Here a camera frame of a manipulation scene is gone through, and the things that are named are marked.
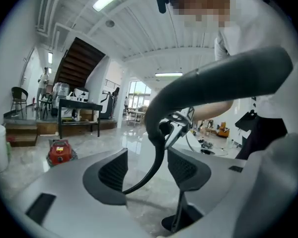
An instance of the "white ceiling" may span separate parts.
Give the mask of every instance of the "white ceiling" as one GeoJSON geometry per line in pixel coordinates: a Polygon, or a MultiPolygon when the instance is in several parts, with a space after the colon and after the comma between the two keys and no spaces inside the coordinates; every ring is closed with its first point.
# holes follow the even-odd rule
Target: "white ceiling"
{"type": "Polygon", "coordinates": [[[172,8],[160,14],[156,0],[116,0],[97,12],[92,8],[96,1],[59,0],[54,16],[54,22],[59,23],[58,41],[55,36],[41,41],[50,46],[54,39],[56,49],[61,50],[71,28],[124,63],[152,89],[162,88],[171,80],[157,81],[157,71],[186,73],[214,61],[216,33],[188,30],[172,8]],[[115,22],[113,28],[105,25],[108,19],[115,22]]]}

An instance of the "polished floor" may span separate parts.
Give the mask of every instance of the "polished floor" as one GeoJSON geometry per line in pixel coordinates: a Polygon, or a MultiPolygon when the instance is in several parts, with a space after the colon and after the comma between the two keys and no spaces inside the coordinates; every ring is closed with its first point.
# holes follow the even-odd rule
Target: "polished floor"
{"type": "MultiPolygon", "coordinates": [[[[71,136],[66,139],[79,158],[98,154],[103,151],[128,148],[129,170],[124,180],[124,189],[138,183],[145,173],[137,170],[137,163],[142,144],[142,135],[146,131],[143,126],[127,126],[121,129],[102,131],[101,137],[96,133],[71,136]]],[[[53,136],[39,136],[35,147],[12,148],[10,163],[6,171],[0,174],[0,190],[2,196],[10,200],[27,185],[32,183],[41,174],[49,170],[46,155],[49,151],[48,139],[57,139],[53,136]]],[[[216,136],[205,137],[205,140],[214,143],[221,149],[226,140],[216,136]]],[[[230,149],[230,156],[238,153],[238,149],[230,149]]],[[[144,230],[153,237],[168,236],[160,221],[176,211],[179,189],[174,182],[155,178],[141,189],[131,193],[128,198],[128,210],[139,222],[144,230]]]]}

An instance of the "white shirt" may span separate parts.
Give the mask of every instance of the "white shirt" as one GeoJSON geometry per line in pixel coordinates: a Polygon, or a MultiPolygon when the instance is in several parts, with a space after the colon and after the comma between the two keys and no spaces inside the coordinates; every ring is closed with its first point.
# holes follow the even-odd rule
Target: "white shirt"
{"type": "Polygon", "coordinates": [[[48,84],[44,83],[44,80],[48,80],[48,79],[49,79],[49,75],[47,73],[42,74],[40,77],[39,88],[45,89],[48,84]]]}
{"type": "MultiPolygon", "coordinates": [[[[298,36],[291,22],[261,0],[230,0],[231,20],[220,28],[215,39],[215,58],[224,59],[249,50],[283,47],[295,65],[298,61],[298,36]]],[[[257,114],[280,118],[270,96],[257,97],[257,114]]]]}

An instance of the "black table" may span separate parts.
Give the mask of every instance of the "black table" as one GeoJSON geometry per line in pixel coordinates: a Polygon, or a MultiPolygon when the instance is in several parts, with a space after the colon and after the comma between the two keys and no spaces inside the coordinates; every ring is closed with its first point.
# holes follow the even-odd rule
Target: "black table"
{"type": "Polygon", "coordinates": [[[94,111],[101,111],[103,106],[97,105],[95,103],[71,101],[71,100],[66,100],[66,99],[60,99],[60,103],[59,103],[58,124],[59,124],[60,139],[62,139],[62,126],[75,126],[75,125],[90,125],[90,131],[93,131],[93,125],[97,125],[97,136],[99,137],[99,122],[100,122],[99,116],[98,116],[97,121],[62,122],[62,108],[92,110],[92,118],[93,118],[94,111]]]}

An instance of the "staircase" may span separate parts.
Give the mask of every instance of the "staircase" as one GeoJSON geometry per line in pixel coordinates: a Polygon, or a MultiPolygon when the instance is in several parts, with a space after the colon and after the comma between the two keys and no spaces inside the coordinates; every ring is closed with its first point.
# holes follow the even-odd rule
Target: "staircase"
{"type": "Polygon", "coordinates": [[[38,138],[36,125],[7,123],[5,132],[11,147],[35,146],[38,138]]]}
{"type": "Polygon", "coordinates": [[[67,83],[71,90],[84,87],[88,76],[104,56],[103,52],[76,37],[60,62],[54,84],[67,83]]]}

